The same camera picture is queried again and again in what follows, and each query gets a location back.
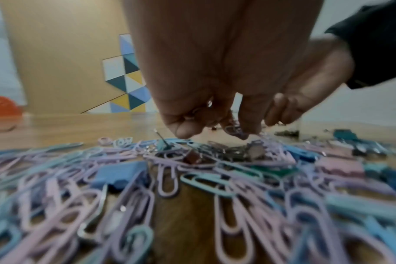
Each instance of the beige wall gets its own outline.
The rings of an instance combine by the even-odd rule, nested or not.
[[[27,111],[81,113],[123,94],[102,60],[128,33],[120,0],[0,0]]]

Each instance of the sleeve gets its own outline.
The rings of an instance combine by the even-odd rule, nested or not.
[[[396,77],[396,0],[363,6],[326,33],[349,45],[355,62],[353,76],[346,83],[349,88],[373,86]]]

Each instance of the geometric wall art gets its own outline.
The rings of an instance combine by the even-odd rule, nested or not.
[[[130,34],[119,36],[121,56],[102,60],[105,81],[125,94],[87,111],[91,114],[155,111],[146,82],[134,56]]]

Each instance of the wooden table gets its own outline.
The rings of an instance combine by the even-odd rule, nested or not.
[[[163,137],[173,137],[164,126],[158,114],[78,114],[60,116],[23,117],[19,120],[0,120],[0,123],[16,123],[17,127],[0,133],[0,150],[9,148],[45,147],[54,144],[85,142],[85,147],[97,145],[100,137],[133,137],[134,141],[157,138],[156,128]],[[302,122],[302,138],[309,136],[331,137],[324,129],[349,128],[360,138],[380,140],[396,145],[396,128],[348,123],[306,123]],[[264,129],[267,132],[283,130],[284,127]],[[193,137],[198,142],[216,141],[227,145],[240,145],[243,141],[223,131],[204,129]],[[396,157],[387,159],[396,168]],[[157,196],[154,211],[155,238],[151,259],[159,264],[218,263],[214,250],[214,205],[213,196],[181,184],[179,195],[173,199]],[[228,218],[231,210],[226,212]],[[240,240],[227,240],[226,251],[232,256],[244,252]],[[269,263],[262,249],[256,263]],[[367,263],[381,263],[379,255],[366,247],[351,248],[355,258]]]

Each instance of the orange object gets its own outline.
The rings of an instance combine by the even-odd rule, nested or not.
[[[18,106],[9,98],[0,96],[0,117],[21,116],[22,112]]]

